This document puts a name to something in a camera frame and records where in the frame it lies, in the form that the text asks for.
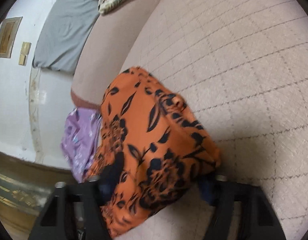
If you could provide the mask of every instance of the gray cloth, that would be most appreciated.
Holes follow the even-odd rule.
[[[33,67],[74,73],[97,20],[98,0],[57,0],[39,36]]]

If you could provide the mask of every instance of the orange floral fabric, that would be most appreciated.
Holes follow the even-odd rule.
[[[102,145],[86,178],[110,174],[111,200],[101,207],[112,238],[178,200],[220,153],[184,99],[132,67],[105,91]]]

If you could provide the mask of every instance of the orange cloth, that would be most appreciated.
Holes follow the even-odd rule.
[[[175,202],[197,176],[220,165],[219,149],[184,99],[142,68],[115,78],[101,114],[102,145],[86,178],[111,171],[116,180],[101,207],[111,237]]]

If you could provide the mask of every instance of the grid pattern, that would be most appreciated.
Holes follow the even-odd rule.
[[[121,71],[132,65],[187,100],[222,149],[227,176],[261,185],[287,239],[301,239],[308,229],[308,17],[296,0],[161,0]],[[211,210],[193,192],[185,199],[122,239],[202,239]]]

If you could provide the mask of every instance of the wall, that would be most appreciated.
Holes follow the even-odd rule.
[[[55,0],[17,0],[7,18],[22,16],[11,58],[0,58],[0,151],[34,162],[29,118],[29,78],[36,43],[45,19]],[[27,65],[18,65],[23,41],[32,43]],[[68,168],[59,143],[67,114],[73,109],[69,92],[72,77],[42,71],[37,90],[41,147],[44,152],[39,163]]]

